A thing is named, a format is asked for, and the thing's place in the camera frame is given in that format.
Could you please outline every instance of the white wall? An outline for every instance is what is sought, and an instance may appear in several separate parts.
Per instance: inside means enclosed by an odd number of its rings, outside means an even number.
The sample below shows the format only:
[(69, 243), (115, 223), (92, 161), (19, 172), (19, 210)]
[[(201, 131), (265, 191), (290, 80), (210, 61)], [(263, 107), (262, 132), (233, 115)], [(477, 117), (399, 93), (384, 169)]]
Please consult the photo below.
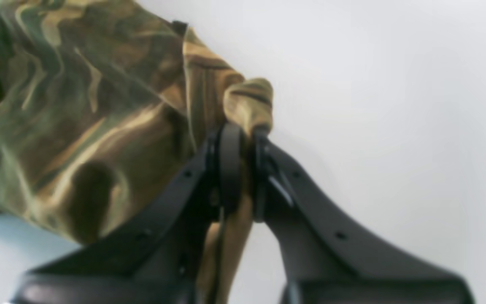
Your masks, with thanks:
[[(275, 88), (272, 139), (351, 216), (486, 304), (486, 0), (142, 0)], [(0, 217), (0, 302), (73, 245)], [(278, 300), (256, 225), (232, 304)]]

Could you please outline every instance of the folded fabric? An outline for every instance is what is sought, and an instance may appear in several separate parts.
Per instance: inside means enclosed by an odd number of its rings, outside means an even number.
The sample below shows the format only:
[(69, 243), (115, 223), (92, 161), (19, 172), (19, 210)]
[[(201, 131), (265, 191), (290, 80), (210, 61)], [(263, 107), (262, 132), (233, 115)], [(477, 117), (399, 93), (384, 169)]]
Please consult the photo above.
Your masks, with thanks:
[[(191, 27), (133, 0), (0, 0), (0, 211), (95, 242), (154, 200), (211, 130), (271, 129), (272, 97), (267, 80), (245, 80)], [(227, 220), (222, 301), (252, 223), (248, 193), (242, 202)]]

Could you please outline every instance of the black clamp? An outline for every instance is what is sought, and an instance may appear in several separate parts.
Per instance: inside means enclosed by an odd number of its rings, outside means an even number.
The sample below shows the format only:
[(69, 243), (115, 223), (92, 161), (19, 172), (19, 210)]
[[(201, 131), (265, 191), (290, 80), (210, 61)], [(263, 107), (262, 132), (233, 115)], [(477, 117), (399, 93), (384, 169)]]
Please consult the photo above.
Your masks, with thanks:
[[(351, 219), (267, 132), (258, 129), (253, 141), (254, 216), (281, 248), (289, 283), (282, 304), (474, 303), (461, 277)], [(203, 304), (194, 282), (218, 216), (211, 193), (220, 188), (222, 208), (237, 209), (240, 155), (238, 127), (212, 133), (140, 214), (99, 242), (27, 272), (10, 303)]]

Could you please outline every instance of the mounting hole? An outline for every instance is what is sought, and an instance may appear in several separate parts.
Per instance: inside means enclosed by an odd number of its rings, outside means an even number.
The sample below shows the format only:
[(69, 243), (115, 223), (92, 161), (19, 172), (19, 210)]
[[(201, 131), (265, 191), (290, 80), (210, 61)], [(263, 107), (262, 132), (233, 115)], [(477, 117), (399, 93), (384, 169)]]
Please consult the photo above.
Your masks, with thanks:
[(337, 233), (335, 233), (335, 236), (337, 237), (337, 239), (342, 241), (348, 240), (348, 236), (342, 233), (341, 231), (337, 231)]

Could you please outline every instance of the black bracket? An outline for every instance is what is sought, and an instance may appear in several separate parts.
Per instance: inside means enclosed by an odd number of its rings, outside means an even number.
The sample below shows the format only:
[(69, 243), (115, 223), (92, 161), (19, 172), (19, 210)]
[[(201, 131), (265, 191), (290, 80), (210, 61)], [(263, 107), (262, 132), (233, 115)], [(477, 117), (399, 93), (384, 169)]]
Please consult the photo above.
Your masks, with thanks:
[[(194, 282), (209, 225), (220, 208), (237, 207), (241, 140), (235, 125), (211, 133), (145, 210), (99, 242), (27, 272), (10, 303), (203, 304)], [(255, 131), (253, 144), (254, 217), (280, 244), (282, 304), (474, 303), (461, 277), (351, 219), (265, 130)]]

